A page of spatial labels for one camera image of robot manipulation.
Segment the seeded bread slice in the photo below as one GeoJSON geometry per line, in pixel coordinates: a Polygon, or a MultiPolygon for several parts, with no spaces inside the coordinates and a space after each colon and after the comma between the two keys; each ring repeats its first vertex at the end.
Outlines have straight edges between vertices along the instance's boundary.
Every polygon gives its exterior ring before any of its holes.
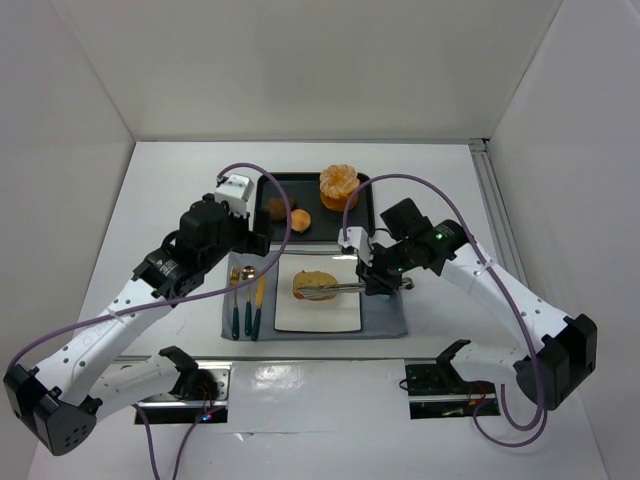
{"type": "Polygon", "coordinates": [[[293,277],[292,294],[299,300],[325,301],[335,297],[332,293],[303,293],[303,289],[319,289],[321,287],[335,286],[337,279],[322,271],[300,271],[293,277]]]}

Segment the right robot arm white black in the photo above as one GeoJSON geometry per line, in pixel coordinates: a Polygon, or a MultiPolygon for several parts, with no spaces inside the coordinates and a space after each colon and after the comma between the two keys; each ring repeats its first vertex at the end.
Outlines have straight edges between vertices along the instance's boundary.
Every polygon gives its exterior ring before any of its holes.
{"type": "Polygon", "coordinates": [[[497,264],[454,220],[434,225],[406,198],[381,215],[394,243],[370,240],[362,227],[342,234],[357,254],[356,273],[367,295],[391,295],[408,286],[407,272],[421,268],[460,288],[516,338],[514,349],[484,348],[459,340],[439,357],[466,382],[515,381],[522,393],[554,410],[595,370],[597,326],[585,314],[545,302],[497,264]]]}

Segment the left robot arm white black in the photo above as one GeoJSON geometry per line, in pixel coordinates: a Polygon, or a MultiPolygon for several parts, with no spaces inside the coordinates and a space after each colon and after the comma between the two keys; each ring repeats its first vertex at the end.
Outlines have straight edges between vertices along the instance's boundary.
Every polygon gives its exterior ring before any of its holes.
{"type": "Polygon", "coordinates": [[[3,383],[14,414],[53,455],[71,452],[100,420],[133,403],[162,393],[190,398],[198,385],[212,382],[176,346],[118,372],[105,371],[178,300],[199,288],[227,254],[268,253],[269,213],[249,214],[245,207],[244,200],[204,195],[134,269],[100,322],[31,369],[18,363],[8,367],[3,383]]]}

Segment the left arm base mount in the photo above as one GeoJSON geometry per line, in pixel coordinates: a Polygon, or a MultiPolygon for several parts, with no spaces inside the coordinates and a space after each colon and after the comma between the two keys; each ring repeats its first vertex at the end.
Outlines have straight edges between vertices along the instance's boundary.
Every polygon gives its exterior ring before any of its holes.
{"type": "Polygon", "coordinates": [[[230,361],[198,360],[199,371],[187,393],[159,393],[138,402],[151,425],[224,424],[232,376],[230,361]]]}

